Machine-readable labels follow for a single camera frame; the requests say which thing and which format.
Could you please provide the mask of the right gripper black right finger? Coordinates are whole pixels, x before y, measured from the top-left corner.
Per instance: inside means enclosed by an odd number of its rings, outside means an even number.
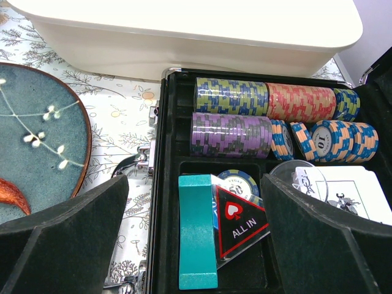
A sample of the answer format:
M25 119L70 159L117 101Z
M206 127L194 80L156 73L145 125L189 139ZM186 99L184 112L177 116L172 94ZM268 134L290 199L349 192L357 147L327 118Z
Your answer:
M269 174L262 192L285 293L391 293L391 226L344 212Z

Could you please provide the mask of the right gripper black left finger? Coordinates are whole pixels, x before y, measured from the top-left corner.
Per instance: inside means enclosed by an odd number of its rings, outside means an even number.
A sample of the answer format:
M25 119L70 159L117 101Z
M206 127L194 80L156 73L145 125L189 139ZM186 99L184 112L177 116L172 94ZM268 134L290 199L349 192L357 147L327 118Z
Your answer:
M1 293L101 293L129 192L124 175L1 224Z

